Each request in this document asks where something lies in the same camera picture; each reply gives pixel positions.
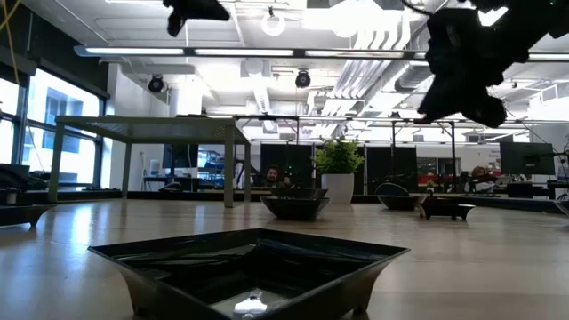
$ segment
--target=computer monitor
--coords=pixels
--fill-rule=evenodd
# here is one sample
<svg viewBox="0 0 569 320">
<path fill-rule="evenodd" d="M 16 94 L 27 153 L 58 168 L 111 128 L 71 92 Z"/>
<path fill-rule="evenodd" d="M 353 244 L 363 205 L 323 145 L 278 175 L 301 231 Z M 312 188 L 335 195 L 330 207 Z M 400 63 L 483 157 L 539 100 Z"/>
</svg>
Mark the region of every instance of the computer monitor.
<svg viewBox="0 0 569 320">
<path fill-rule="evenodd" d="M 555 175 L 552 154 L 550 143 L 501 142 L 501 172 Z"/>
<path fill-rule="evenodd" d="M 176 168 L 196 168 L 198 145 L 165 145 L 162 167 L 170 169 L 172 167 L 172 155 L 174 158 L 174 169 Z"/>
</svg>

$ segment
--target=green plant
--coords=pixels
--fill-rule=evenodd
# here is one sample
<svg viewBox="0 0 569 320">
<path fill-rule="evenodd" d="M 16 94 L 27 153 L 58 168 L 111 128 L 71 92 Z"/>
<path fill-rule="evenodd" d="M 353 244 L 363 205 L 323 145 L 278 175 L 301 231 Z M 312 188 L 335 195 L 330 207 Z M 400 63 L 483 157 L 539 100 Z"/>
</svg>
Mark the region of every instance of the green plant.
<svg viewBox="0 0 569 320">
<path fill-rule="evenodd" d="M 324 146 L 317 150 L 314 161 L 322 174 L 350 174 L 357 170 L 364 158 L 357 153 L 357 141 L 348 141 L 341 136 L 336 140 L 324 140 Z"/>
</svg>

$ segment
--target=wooden table surface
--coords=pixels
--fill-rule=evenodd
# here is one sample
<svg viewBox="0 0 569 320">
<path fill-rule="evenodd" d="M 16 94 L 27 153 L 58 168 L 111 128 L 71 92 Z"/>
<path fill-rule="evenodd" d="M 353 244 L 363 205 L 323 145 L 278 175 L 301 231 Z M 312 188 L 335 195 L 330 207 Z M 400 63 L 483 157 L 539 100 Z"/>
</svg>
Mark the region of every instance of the wooden table surface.
<svg viewBox="0 0 569 320">
<path fill-rule="evenodd" d="M 411 248 L 383 271 L 360 319 L 569 319 L 566 216 L 486 208 L 468 222 L 418 216 L 379 204 L 330 206 L 312 223 L 274 220 L 259 203 L 61 204 L 35 229 L 0 228 L 0 318 L 134 319 L 123 278 L 89 245 L 263 227 Z"/>
</svg>

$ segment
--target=white pot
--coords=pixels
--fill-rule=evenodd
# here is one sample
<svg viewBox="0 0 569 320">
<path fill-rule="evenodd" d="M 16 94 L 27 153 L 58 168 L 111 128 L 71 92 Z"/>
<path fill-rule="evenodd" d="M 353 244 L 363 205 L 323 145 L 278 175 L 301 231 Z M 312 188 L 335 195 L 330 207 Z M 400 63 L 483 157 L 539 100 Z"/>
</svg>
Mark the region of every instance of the white pot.
<svg viewBox="0 0 569 320">
<path fill-rule="evenodd" d="M 323 174 L 322 188 L 328 189 L 330 204 L 349 204 L 354 195 L 354 174 Z"/>
</svg>

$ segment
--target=ceiling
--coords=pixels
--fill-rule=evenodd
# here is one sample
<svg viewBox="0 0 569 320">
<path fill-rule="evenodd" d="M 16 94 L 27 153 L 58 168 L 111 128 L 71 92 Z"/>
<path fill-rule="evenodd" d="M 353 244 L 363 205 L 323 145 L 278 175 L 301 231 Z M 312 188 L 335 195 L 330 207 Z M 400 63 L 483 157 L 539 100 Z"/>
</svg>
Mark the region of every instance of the ceiling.
<svg viewBox="0 0 569 320">
<path fill-rule="evenodd" d="M 334 1 L 341 4 L 336 5 L 333 9 L 340 8 L 334 10 L 342 13 L 334 17 L 337 19 L 341 17 L 342 20 L 333 20 L 331 24 L 330 19 L 328 19 L 324 20 L 325 23 L 323 24 L 320 23 L 322 19 L 315 20 L 313 14 L 315 12 L 320 14 L 319 12 L 322 10 L 330 11 L 332 9 L 307 9 L 307 6 L 313 6 L 317 0 L 286 0 L 286 2 L 276 0 L 273 4 L 274 11 L 277 15 L 284 17 L 285 28 L 279 36 L 270 36 L 261 27 L 262 20 L 268 12 L 267 5 L 259 4 L 259 1 L 266 3 L 274 0 L 243 1 L 248 2 L 245 4 L 224 4 L 231 13 L 232 19 L 230 21 L 192 20 L 187 23 L 186 28 L 180 32 L 179 36 L 174 38 L 166 33 L 166 18 L 170 14 L 170 9 L 164 8 L 162 5 L 118 4 L 109 3 L 106 0 L 22 0 L 26 6 L 57 28 L 73 36 L 80 43 L 90 46 L 357 48 L 365 42 L 362 39 L 366 34 L 358 33 L 350 37 L 340 37 L 337 36 L 337 30 L 336 32 L 333 31 L 333 28 L 336 28 L 335 25 L 349 26 L 360 23 L 360 20 L 371 20 L 376 23 L 370 13 L 372 9 L 375 10 L 375 7 L 370 7 L 370 10 L 365 11 L 367 16 L 363 13 L 360 14 L 360 12 L 355 15 L 347 13 L 345 8 L 341 7 L 344 5 L 341 1 Z M 427 10 L 433 10 L 441 4 L 455 4 L 453 0 L 412 0 L 412 2 L 423 4 Z M 399 0 L 376 0 L 376 3 L 390 6 L 399 4 Z M 407 17 L 411 34 L 420 33 L 419 27 L 423 25 L 424 18 L 414 13 L 409 13 Z M 383 23 L 382 27 L 389 32 L 392 28 L 399 30 L 396 40 L 397 42 L 403 41 L 405 38 L 403 22 L 398 24 L 399 22 L 396 20 L 382 20 L 381 23 Z M 276 24 L 275 18 L 269 19 L 268 26 L 270 28 L 274 28 Z M 378 34 L 375 34 L 376 38 L 370 38 L 370 43 L 365 45 L 363 49 L 372 48 Z M 383 48 L 386 42 L 389 42 L 387 37 L 382 42 L 378 42 L 377 45 L 381 44 L 380 48 Z M 412 44 L 405 42 L 403 45 L 406 45 L 406 48 L 413 48 L 410 47 Z M 569 51 L 569 36 L 557 40 L 547 36 L 537 43 L 533 50 L 544 52 Z M 247 101 L 252 102 L 258 98 L 253 93 L 251 79 L 247 76 L 243 77 L 241 67 L 243 61 L 244 59 L 219 58 L 144 58 L 128 61 L 119 60 L 117 62 L 122 63 L 123 71 L 128 76 L 144 87 L 146 87 L 146 82 L 152 74 L 148 66 L 194 66 L 211 93 L 204 97 L 204 105 L 214 110 L 219 108 L 227 112 L 228 106 L 242 107 L 248 103 Z M 300 101 L 309 104 L 310 92 L 330 92 L 340 87 L 342 77 L 350 71 L 349 63 L 345 60 L 271 60 L 269 61 L 270 75 L 264 83 L 268 97 L 271 101 Z M 364 95 L 357 97 L 362 99 L 363 103 L 352 103 L 352 108 L 346 108 L 343 112 L 351 111 L 361 115 L 366 110 L 373 111 L 374 106 L 371 106 L 370 101 L 377 101 L 378 97 L 384 98 L 385 95 L 395 97 L 393 99 L 394 105 L 388 106 L 387 110 L 400 108 L 400 103 L 404 103 L 405 109 L 416 109 L 422 100 L 421 93 L 426 91 L 429 88 L 428 86 L 422 90 L 417 89 L 415 92 L 405 92 L 405 94 L 385 93 L 385 88 L 389 86 L 389 80 L 400 71 L 400 67 L 396 63 L 385 63 L 378 66 L 376 62 L 354 62 L 352 66 L 354 74 L 343 79 L 346 82 L 344 87 L 355 89 L 358 85 L 363 86 L 366 75 L 369 76 L 369 79 L 366 80 L 369 87 L 365 90 Z M 312 82 L 308 89 L 298 89 L 294 84 L 299 69 L 309 71 Z M 175 83 L 183 76 L 169 75 L 165 78 Z M 523 113 L 528 106 L 528 97 L 538 92 L 544 83 L 555 80 L 569 80 L 569 64 L 516 64 L 509 68 L 504 76 L 507 79 L 506 83 L 492 88 L 491 93 L 494 96 L 504 98 L 512 111 Z M 292 110 L 298 113 L 297 108 L 292 108 Z M 379 112 L 370 114 L 370 116 L 379 115 Z"/>
</svg>

